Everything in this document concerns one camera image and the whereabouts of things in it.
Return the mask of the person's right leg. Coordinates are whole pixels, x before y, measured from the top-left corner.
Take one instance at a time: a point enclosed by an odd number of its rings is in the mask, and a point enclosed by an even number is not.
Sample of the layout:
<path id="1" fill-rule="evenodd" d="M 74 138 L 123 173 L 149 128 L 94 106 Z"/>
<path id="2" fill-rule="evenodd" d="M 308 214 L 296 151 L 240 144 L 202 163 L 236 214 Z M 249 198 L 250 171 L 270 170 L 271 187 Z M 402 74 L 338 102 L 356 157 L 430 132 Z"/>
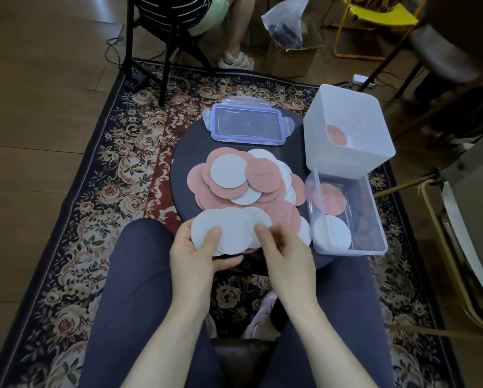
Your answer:
<path id="1" fill-rule="evenodd" d="M 377 384 L 394 388 L 384 320 L 367 258 L 337 258 L 316 272 L 316 297 L 336 333 Z M 307 352 L 280 300 L 270 313 L 281 334 L 259 388 L 317 388 Z"/>

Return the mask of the brown cardboard box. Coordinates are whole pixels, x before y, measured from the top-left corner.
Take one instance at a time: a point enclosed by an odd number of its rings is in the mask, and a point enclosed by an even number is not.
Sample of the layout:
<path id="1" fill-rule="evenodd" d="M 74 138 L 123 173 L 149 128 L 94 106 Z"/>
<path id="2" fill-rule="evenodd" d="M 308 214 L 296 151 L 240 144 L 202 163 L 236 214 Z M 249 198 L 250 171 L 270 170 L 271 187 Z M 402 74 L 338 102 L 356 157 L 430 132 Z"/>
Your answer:
<path id="1" fill-rule="evenodd" d="M 301 48 L 284 48 L 275 39 L 270 40 L 266 56 L 266 69 L 269 74 L 279 78 L 307 75 L 317 52 L 325 46 L 325 41 L 310 18 L 301 21 L 301 28 Z"/>

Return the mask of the person's left forearm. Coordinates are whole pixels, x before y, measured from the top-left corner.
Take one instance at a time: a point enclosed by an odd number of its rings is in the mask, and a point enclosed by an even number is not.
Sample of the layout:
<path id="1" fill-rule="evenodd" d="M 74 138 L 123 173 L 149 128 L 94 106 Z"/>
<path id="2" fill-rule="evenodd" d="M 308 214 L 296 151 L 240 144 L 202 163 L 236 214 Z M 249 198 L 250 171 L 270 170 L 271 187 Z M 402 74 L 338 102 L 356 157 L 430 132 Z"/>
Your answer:
<path id="1" fill-rule="evenodd" d="M 120 388 L 184 388 L 208 310 L 172 303 Z"/>

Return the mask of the clear rectangular plastic container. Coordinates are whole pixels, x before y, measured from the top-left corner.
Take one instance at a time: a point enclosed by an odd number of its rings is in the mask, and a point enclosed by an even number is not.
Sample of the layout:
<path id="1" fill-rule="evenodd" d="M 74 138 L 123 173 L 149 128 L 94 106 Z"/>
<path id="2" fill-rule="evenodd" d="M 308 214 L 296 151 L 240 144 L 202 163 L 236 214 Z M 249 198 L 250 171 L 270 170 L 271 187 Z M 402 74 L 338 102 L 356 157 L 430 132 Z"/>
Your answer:
<path id="1" fill-rule="evenodd" d="M 328 252 L 328 254 L 321 254 L 320 249 L 314 245 L 312 226 L 320 215 L 326 215 L 323 203 L 321 202 L 321 209 L 317 209 L 312 199 L 313 192 L 315 188 L 320 187 L 320 183 L 329 183 L 338 187 L 347 200 L 345 212 L 336 217 L 344 221 L 350 229 L 352 244 L 348 250 L 336 250 Z M 343 178 L 320 174 L 314 170 L 308 175 L 304 184 L 306 188 L 310 244 L 316 257 L 380 256 L 387 252 L 388 244 L 385 232 L 367 176 Z"/>

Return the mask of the white round paper disc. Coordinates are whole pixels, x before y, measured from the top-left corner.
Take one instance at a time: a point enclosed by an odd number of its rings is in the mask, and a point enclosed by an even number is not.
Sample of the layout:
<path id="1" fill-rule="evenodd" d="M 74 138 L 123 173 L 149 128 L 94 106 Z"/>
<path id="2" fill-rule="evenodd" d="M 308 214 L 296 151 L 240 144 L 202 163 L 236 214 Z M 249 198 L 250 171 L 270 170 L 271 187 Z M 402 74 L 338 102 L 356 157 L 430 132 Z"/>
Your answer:
<path id="1" fill-rule="evenodd" d="M 244 214 L 244 226 L 250 241 L 247 249 L 258 249 L 261 247 L 259 239 L 255 233 L 254 227 L 257 224 L 262 224 L 269 228 L 272 225 L 270 216 L 262 209 L 257 207 L 242 208 Z"/>
<path id="2" fill-rule="evenodd" d="M 336 250 L 348 250 L 352 244 L 352 235 L 348 225 L 332 215 L 320 215 L 312 226 L 315 247 L 321 254 Z"/>
<path id="3" fill-rule="evenodd" d="M 249 248 L 252 235 L 249 221 L 241 208 L 219 209 L 213 216 L 213 224 L 221 228 L 221 238 L 217 250 L 223 254 L 241 254 Z"/>
<path id="4" fill-rule="evenodd" d="M 191 241 L 196 249 L 202 247 L 212 227 L 218 226 L 221 229 L 221 235 L 224 235 L 221 227 L 221 210 L 221 208 L 207 209 L 194 218 L 191 225 Z"/>

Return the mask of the pink round paper disc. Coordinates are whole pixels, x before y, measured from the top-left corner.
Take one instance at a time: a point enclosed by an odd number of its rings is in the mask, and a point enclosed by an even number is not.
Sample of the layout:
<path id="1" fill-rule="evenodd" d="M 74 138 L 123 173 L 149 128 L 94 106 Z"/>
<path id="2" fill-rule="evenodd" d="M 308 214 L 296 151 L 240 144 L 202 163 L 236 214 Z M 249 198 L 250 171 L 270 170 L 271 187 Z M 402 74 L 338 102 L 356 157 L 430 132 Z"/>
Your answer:
<path id="1" fill-rule="evenodd" d="M 327 125 L 327 136 L 329 141 L 335 145 L 346 147 L 348 144 L 346 134 L 335 125 Z"/>
<path id="2" fill-rule="evenodd" d="M 347 200 L 342 191 L 329 183 L 320 183 L 320 187 L 313 192 L 312 200 L 317 209 L 321 209 L 321 202 L 323 203 L 326 215 L 339 216 L 347 208 Z"/>

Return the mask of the clear plastic bag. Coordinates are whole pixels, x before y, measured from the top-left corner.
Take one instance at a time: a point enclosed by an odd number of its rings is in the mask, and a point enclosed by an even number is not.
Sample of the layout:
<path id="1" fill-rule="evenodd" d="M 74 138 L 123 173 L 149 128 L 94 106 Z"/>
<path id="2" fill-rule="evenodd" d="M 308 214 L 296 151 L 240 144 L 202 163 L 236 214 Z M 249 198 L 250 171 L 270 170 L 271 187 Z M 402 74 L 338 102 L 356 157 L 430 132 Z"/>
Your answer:
<path id="1" fill-rule="evenodd" d="M 303 48 L 303 13 L 309 0 L 283 0 L 261 16 L 265 30 L 280 50 Z"/>

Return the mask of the brown wooden chair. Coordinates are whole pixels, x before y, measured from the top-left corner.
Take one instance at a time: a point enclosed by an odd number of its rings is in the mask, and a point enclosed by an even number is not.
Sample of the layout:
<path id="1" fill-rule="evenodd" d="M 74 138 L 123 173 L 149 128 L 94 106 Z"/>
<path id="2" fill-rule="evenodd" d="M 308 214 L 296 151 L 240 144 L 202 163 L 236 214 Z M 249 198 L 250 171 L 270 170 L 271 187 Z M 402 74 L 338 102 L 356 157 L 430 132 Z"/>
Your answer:
<path id="1" fill-rule="evenodd" d="M 470 132 L 483 123 L 483 0 L 426 0 L 422 18 L 409 34 L 419 59 L 394 99 L 399 99 L 421 67 L 428 74 L 404 101 L 423 108 L 393 138 L 415 126 L 429 137 L 451 144 L 472 143 Z"/>

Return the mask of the person's left hand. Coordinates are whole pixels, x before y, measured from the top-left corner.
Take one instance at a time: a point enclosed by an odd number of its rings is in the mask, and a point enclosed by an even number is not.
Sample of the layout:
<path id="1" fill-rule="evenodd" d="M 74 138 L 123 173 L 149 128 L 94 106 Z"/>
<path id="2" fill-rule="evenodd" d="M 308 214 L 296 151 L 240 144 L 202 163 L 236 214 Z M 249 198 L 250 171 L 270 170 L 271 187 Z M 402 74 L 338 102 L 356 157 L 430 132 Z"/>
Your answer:
<path id="1" fill-rule="evenodd" d="M 214 274 L 237 267 L 244 256 L 227 259 L 201 257 L 191 241 L 193 220 L 180 226 L 169 252 L 173 290 L 171 309 L 202 322 L 209 312 Z"/>

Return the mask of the person's right forearm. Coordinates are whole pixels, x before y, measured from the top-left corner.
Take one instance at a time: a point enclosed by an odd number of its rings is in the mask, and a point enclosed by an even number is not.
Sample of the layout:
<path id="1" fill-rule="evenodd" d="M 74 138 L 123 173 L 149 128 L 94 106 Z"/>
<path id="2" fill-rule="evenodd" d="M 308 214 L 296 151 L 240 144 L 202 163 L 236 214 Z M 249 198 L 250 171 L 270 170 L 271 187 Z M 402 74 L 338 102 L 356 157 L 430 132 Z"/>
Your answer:
<path id="1" fill-rule="evenodd" d="M 317 388 L 378 388 L 317 302 L 285 309 L 307 352 Z"/>

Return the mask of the dark brown stool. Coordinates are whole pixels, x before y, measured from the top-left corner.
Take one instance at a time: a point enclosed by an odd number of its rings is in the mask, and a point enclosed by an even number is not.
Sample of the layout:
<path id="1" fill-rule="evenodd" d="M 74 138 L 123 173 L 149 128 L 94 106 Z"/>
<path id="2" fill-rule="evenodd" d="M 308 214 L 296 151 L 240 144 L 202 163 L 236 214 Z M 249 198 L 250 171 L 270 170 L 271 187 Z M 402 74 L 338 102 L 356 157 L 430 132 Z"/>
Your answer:
<path id="1" fill-rule="evenodd" d="M 258 388 L 277 346 L 276 341 L 215 338 L 211 340 L 227 388 Z"/>

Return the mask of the person's left leg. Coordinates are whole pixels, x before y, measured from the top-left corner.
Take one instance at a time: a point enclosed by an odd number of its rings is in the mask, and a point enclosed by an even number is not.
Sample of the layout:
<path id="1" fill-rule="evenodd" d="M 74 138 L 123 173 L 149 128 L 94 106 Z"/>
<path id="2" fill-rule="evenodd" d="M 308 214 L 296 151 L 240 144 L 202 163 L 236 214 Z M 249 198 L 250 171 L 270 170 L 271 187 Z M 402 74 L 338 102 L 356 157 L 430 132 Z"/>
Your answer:
<path id="1" fill-rule="evenodd" d="M 128 224 L 110 266 L 85 350 L 78 388 L 119 388 L 172 300 L 172 233 L 154 219 Z"/>

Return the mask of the grey white board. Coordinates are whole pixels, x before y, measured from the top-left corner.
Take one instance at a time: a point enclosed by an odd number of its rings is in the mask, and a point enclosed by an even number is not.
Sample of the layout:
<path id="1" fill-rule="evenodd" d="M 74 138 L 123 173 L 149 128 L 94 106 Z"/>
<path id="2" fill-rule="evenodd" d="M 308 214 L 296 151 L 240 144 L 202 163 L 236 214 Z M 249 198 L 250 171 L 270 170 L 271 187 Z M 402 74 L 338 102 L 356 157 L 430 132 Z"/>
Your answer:
<path id="1" fill-rule="evenodd" d="M 483 290 L 483 137 L 441 174 L 450 225 Z"/>

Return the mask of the floral patterned rug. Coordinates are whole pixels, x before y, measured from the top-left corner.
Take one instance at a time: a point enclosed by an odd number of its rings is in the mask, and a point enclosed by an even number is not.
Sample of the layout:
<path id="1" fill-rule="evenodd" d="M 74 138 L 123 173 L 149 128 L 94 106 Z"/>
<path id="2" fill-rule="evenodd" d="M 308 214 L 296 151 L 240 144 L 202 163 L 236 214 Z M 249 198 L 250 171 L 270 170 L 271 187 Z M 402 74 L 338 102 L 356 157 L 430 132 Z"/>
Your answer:
<path id="1" fill-rule="evenodd" d="M 142 217 L 174 232 L 180 218 L 169 169 L 177 143 L 201 113 L 235 95 L 304 116 L 318 86 L 257 73 L 172 67 L 170 101 L 156 90 L 114 84 L 62 204 L 60 216 L 0 354 L 0 388 L 76 388 L 109 256 L 123 228 Z M 377 202 L 389 249 L 369 258 L 388 324 L 444 328 L 398 194 Z M 270 291 L 264 274 L 220 273 L 212 317 L 220 338 L 239 338 Z M 465 388 L 449 339 L 388 331 L 395 388 Z"/>

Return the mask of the person's leg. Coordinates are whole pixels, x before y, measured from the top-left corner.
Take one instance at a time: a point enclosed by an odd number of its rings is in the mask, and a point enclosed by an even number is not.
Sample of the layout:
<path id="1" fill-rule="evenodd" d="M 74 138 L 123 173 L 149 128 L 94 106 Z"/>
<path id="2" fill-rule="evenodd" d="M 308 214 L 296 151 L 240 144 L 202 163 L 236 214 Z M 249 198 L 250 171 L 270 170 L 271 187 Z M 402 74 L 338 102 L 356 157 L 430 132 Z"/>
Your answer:
<path id="1" fill-rule="evenodd" d="M 78 388 L 119 388 L 172 300 L 172 233 L 154 219 L 128 224 L 110 266 L 85 350 Z"/>
<path id="2" fill-rule="evenodd" d="M 367 258 L 337 258 L 316 272 L 316 297 L 336 333 L 377 384 L 394 388 L 384 320 Z M 281 334 L 259 388 L 317 388 L 307 352 L 280 300 L 270 313 Z"/>

